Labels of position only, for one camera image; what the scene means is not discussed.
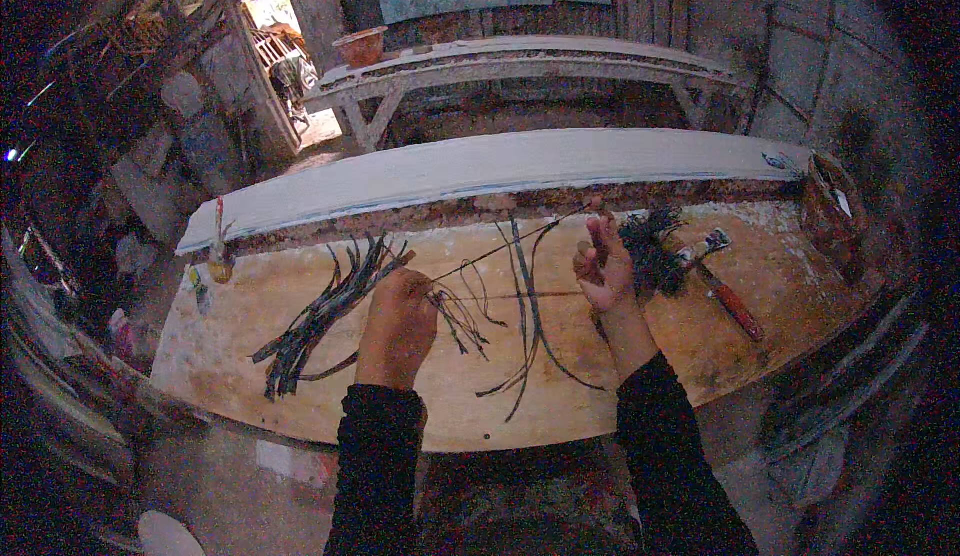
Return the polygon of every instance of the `table surface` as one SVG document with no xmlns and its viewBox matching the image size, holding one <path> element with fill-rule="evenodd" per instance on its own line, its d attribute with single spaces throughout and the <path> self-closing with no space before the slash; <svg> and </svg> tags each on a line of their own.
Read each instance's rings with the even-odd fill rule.
<svg viewBox="0 0 960 556">
<path fill-rule="evenodd" d="M 655 297 L 647 316 L 657 343 L 677 370 L 694 406 L 735 391 L 816 349 L 864 305 L 814 250 L 799 228 L 795 202 L 701 204 L 683 209 L 687 226 L 679 244 L 701 240 L 723 227 L 732 245 L 706 260 L 764 326 L 766 337 L 752 342 L 696 275 L 676 298 Z M 521 222 L 521 232 L 545 220 Z M 416 251 L 411 267 L 436 276 L 502 243 L 493 225 L 436 228 L 397 233 Z M 417 379 L 428 419 L 423 449 L 474 451 L 567 442 L 612 432 L 616 426 L 615 379 L 606 346 L 588 319 L 588 305 L 570 270 L 576 242 L 588 238 L 584 217 L 570 217 L 551 231 L 536 254 L 536 289 L 544 329 L 558 358 L 578 375 L 606 387 L 585 388 L 565 377 L 540 354 L 527 392 L 510 422 L 504 418 L 517 388 L 482 398 L 474 392 L 506 379 L 522 361 L 519 312 L 506 250 L 478 264 L 490 295 L 489 312 L 509 328 L 482 323 L 489 361 L 461 355 L 441 324 L 438 339 Z M 525 240 L 528 253 L 532 240 Z M 331 244 L 344 254 L 343 243 Z M 282 435 L 336 442 L 343 413 L 340 401 L 353 381 L 350 368 L 328 379 L 301 382 L 296 395 L 271 403 L 263 396 L 269 361 L 248 356 L 280 334 L 327 284 L 332 260 L 311 246 L 238 258 L 225 285 L 210 283 L 212 307 L 197 310 L 188 281 L 174 298 L 153 363 L 150 380 L 162 391 L 202 409 Z M 467 276 L 474 291 L 475 277 Z M 444 282 L 461 298 L 470 292 L 454 274 Z M 324 370 L 354 351 L 369 299 L 336 322 L 314 349 L 304 372 Z M 475 310 L 474 317 L 480 319 Z"/>
</svg>

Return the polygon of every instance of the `white painted board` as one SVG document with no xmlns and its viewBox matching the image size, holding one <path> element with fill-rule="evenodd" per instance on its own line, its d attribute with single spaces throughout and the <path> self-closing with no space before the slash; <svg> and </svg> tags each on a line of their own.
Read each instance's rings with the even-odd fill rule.
<svg viewBox="0 0 960 556">
<path fill-rule="evenodd" d="M 559 129 L 477 135 L 365 154 L 271 178 L 223 196 L 226 238 L 363 212 L 599 183 L 744 178 L 792 180 L 763 153 L 803 170 L 810 150 L 697 130 Z M 190 217 L 176 253 L 210 245 L 216 202 Z"/>
</svg>

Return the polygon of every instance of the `thin wire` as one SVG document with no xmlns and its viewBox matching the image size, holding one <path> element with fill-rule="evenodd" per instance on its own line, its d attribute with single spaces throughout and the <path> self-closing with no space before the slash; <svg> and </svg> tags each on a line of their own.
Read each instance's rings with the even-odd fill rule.
<svg viewBox="0 0 960 556">
<path fill-rule="evenodd" d="M 551 228 L 552 228 L 553 226 L 557 226 L 563 219 L 565 219 L 565 218 L 567 218 L 567 217 L 570 217 L 570 216 L 573 216 L 574 214 L 579 214 L 580 212 L 583 212 L 584 210 L 586 210 L 587 207 L 588 207 L 588 205 L 589 205 L 589 204 L 586 204 L 586 203 L 585 203 L 585 204 L 581 205 L 579 208 L 577 208 L 576 210 L 573 210 L 572 212 L 567 213 L 567 214 L 564 214 L 563 216 L 559 217 L 557 220 L 553 221 L 552 223 L 547 223 L 547 224 L 544 225 L 544 226 L 541 226 L 541 227 L 539 227 L 539 228 L 535 228 L 534 230 L 530 231 L 530 232 L 527 233 L 526 235 L 522 235 L 520 238 L 521 238 L 521 239 L 526 239 L 526 238 L 529 237 L 530 235 L 533 235 L 534 233 L 539 233 L 540 231 L 544 230 L 547 226 L 550 226 Z M 492 250 L 488 251 L 487 253 L 484 253 L 484 254 L 482 254 L 482 255 L 480 255 L 480 256 L 477 256 L 477 257 L 474 258 L 473 260 L 465 260 L 459 267 L 453 269 L 453 270 L 450 271 L 449 273 L 441 274 L 440 276 L 438 276 L 438 277 L 436 277 L 436 278 L 434 278 L 434 279 L 432 279 L 432 280 L 433 280 L 434 282 L 436 282 L 436 281 L 439 281 L 439 280 L 442 279 L 442 278 L 446 278 L 446 277 L 450 276 L 450 274 L 459 273 L 460 271 L 462 271 L 462 270 L 463 270 L 464 268 L 466 268 L 467 266 L 470 266 L 470 265 L 472 265 L 472 264 L 475 264 L 475 263 L 479 262 L 480 260 L 483 260 L 483 259 L 486 258 L 486 257 L 492 256 L 492 255 L 494 255 L 495 253 L 497 253 L 499 250 L 503 250 L 504 248 L 509 248 L 510 245 L 511 245 L 511 243 L 508 242 L 508 243 L 506 243 L 506 244 L 504 244 L 504 245 L 502 245 L 502 246 L 500 246 L 500 247 L 498 247 L 498 248 L 493 248 Z"/>
</svg>

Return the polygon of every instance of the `wooden workbench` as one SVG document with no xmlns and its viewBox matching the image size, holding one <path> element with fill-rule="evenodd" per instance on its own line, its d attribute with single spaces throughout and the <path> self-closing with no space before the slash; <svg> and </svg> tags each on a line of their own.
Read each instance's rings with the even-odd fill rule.
<svg viewBox="0 0 960 556">
<path fill-rule="evenodd" d="M 675 233 L 693 243 L 722 226 L 732 245 L 711 255 L 707 265 L 743 299 L 766 330 L 753 343 L 714 300 L 707 287 L 690 276 L 677 298 L 657 296 L 648 305 L 654 336 L 678 372 L 694 405 L 734 391 L 819 346 L 853 316 L 865 296 L 851 290 L 800 232 L 795 202 L 701 204 L 688 206 L 689 224 Z M 521 232 L 544 223 L 523 221 Z M 493 225 L 471 225 L 411 233 L 417 256 L 412 268 L 436 276 L 501 242 Z M 582 377 L 607 387 L 582 387 L 537 357 L 522 404 L 509 423 L 504 418 L 517 388 L 477 398 L 474 392 L 503 381 L 522 361 L 518 307 L 506 250 L 479 265 L 491 296 L 489 312 L 509 328 L 482 323 L 490 341 L 489 362 L 461 355 L 440 322 L 438 338 L 415 388 L 429 418 L 423 448 L 462 451 L 513 448 L 566 442 L 609 433 L 616 425 L 617 397 L 606 346 L 588 320 L 588 305 L 570 270 L 578 240 L 587 238 L 584 217 L 554 229 L 536 255 L 536 288 L 547 337 L 558 357 Z M 343 254 L 343 243 L 334 244 Z M 532 238 L 524 241 L 529 250 Z M 211 412 L 283 435 L 335 442 L 340 400 L 354 369 L 314 383 L 301 382 L 296 395 L 271 403 L 263 396 L 269 362 L 248 356 L 280 334 L 294 316 L 327 284 L 332 261 L 323 245 L 240 257 L 226 285 L 210 283 L 212 308 L 202 317 L 185 280 L 164 326 L 151 381 L 162 391 Z M 457 275 L 446 279 L 461 298 L 470 292 Z M 478 283 L 472 282 L 474 291 Z M 337 322 L 314 350 L 305 372 L 323 370 L 357 346 L 367 302 Z M 474 315 L 481 317 L 474 308 Z"/>
<path fill-rule="evenodd" d="M 339 66 L 323 75 L 303 103 L 311 113 L 334 108 L 338 120 L 345 115 L 366 153 L 378 148 L 380 137 L 408 91 L 531 77 L 666 84 L 693 130 L 702 129 L 711 94 L 726 92 L 738 101 L 746 101 L 752 86 L 752 80 L 735 74 L 726 65 L 681 50 L 606 37 L 521 35 L 408 48 L 371 66 Z M 369 121 L 359 106 L 368 98 L 381 98 Z"/>
</svg>

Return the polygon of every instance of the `orange bowl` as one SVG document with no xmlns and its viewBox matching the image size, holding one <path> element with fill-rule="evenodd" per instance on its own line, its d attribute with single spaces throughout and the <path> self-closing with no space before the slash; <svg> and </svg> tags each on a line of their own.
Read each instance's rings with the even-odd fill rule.
<svg viewBox="0 0 960 556">
<path fill-rule="evenodd" d="M 370 66 L 383 58 L 383 32 L 386 30 L 386 27 L 377 27 L 345 35 L 334 41 L 333 47 L 351 68 Z"/>
</svg>

